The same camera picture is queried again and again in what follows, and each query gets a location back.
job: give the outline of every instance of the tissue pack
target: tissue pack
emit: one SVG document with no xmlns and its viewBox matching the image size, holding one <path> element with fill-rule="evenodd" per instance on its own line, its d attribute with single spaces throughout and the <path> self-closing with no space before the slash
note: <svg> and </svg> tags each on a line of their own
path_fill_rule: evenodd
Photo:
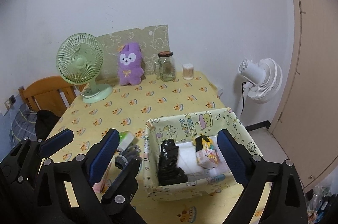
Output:
<svg viewBox="0 0 338 224">
<path fill-rule="evenodd" d="M 211 138 L 201 134 L 201 136 L 195 138 L 194 142 L 196 145 L 197 164 L 206 169 L 217 167 L 219 160 Z"/>
</svg>

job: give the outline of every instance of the fan base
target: fan base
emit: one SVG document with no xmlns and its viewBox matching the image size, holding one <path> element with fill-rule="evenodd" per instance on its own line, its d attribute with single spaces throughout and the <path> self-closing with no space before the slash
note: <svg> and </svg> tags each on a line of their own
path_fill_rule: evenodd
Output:
<svg viewBox="0 0 338 224">
<path fill-rule="evenodd" d="M 109 84 L 98 84 L 97 88 L 99 89 L 99 92 L 95 96 L 90 98 L 83 97 L 84 103 L 92 104 L 98 101 L 102 101 L 113 92 L 113 87 Z"/>
</svg>

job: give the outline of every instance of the purple plush toy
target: purple plush toy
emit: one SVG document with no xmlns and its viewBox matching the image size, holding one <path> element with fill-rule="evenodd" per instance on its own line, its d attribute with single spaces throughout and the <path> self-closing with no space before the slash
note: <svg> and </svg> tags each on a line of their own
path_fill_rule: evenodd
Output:
<svg viewBox="0 0 338 224">
<path fill-rule="evenodd" d="M 144 71 L 141 68 L 142 53 L 138 43 L 129 43 L 120 52 L 119 70 L 120 85 L 141 83 Z"/>
</svg>

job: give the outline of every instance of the table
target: table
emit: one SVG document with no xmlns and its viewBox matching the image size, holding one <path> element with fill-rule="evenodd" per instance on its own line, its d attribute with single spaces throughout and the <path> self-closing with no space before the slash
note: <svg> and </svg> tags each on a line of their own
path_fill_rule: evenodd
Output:
<svg viewBox="0 0 338 224">
<path fill-rule="evenodd" d="M 54 162 L 62 162 L 72 160 L 77 154 L 85 154 L 110 128 L 120 132 L 131 131 L 143 149 L 144 127 L 148 119 L 223 107 L 225 106 L 218 98 L 215 87 L 201 72 L 195 72 L 195 78 L 191 81 L 185 81 L 182 73 L 178 72 L 177 79 L 170 82 L 163 82 L 156 75 L 148 75 L 139 85 L 116 84 L 113 93 L 103 101 L 85 104 L 81 97 L 74 100 L 50 134 L 53 136 L 68 128 L 74 132 L 74 140 L 51 158 Z M 110 169 L 104 191 L 119 172 L 115 167 Z M 148 224 L 222 223 L 243 190 L 242 185 L 235 184 L 220 193 L 157 202 L 147 197 L 143 189 L 142 173 L 139 173 L 137 180 L 139 189 L 131 204 Z M 71 205 L 77 206 L 71 184 L 67 183 L 66 188 Z M 269 190 L 266 185 L 252 221 L 261 215 Z"/>
</svg>

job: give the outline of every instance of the glass jar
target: glass jar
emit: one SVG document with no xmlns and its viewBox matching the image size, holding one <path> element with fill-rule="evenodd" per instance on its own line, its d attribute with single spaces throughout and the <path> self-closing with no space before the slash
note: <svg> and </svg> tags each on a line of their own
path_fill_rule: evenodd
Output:
<svg viewBox="0 0 338 224">
<path fill-rule="evenodd" d="M 164 82 L 176 79 L 175 62 L 171 51 L 162 51 L 158 54 L 158 62 L 155 62 L 154 72 Z"/>
</svg>

